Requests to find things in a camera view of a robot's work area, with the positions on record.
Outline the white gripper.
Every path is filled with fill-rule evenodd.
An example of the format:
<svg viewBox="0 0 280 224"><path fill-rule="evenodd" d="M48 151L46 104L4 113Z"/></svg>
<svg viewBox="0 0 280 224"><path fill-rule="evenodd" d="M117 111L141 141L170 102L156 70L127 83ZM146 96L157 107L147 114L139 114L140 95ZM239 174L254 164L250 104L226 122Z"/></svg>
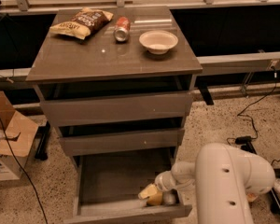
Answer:
<svg viewBox="0 0 280 224"><path fill-rule="evenodd" d="M164 205L173 205L177 203L176 196L172 192L167 192L175 189L176 180L170 171L165 171L158 174L155 178L155 184L149 184L144 189L142 189L138 198L144 200L155 195L158 190L163 193L162 203Z"/></svg>

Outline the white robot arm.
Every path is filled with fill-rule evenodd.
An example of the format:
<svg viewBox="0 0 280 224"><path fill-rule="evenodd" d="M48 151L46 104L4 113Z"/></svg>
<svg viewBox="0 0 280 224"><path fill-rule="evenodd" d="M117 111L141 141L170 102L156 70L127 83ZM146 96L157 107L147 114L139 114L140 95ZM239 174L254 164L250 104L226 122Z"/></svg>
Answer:
<svg viewBox="0 0 280 224"><path fill-rule="evenodd" d="M203 146L194 162L175 163L139 194L195 188L198 224L254 224L247 196L269 192L275 182L272 166L261 156L221 143Z"/></svg>

